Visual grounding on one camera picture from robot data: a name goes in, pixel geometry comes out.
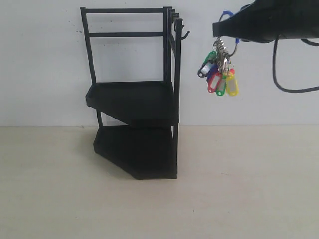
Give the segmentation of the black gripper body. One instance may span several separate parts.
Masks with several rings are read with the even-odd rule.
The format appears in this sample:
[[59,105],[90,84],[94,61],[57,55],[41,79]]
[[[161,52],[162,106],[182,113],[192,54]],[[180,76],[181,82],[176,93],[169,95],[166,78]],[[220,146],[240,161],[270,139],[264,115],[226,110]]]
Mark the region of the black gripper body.
[[317,0],[256,0],[241,7],[239,15],[247,34],[242,37],[245,41],[319,37]]

